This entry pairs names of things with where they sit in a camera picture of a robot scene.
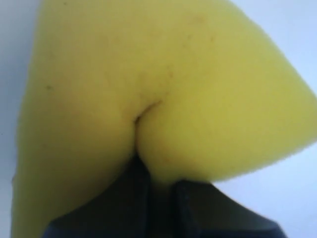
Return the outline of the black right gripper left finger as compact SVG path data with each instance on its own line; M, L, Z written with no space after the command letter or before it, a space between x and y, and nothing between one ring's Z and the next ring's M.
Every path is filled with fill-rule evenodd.
M138 156L103 193L47 226L45 238L145 238L150 175Z

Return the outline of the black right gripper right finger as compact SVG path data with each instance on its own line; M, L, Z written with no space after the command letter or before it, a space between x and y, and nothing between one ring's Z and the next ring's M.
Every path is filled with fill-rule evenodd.
M283 238L278 223L232 200L210 183L172 187L176 238Z

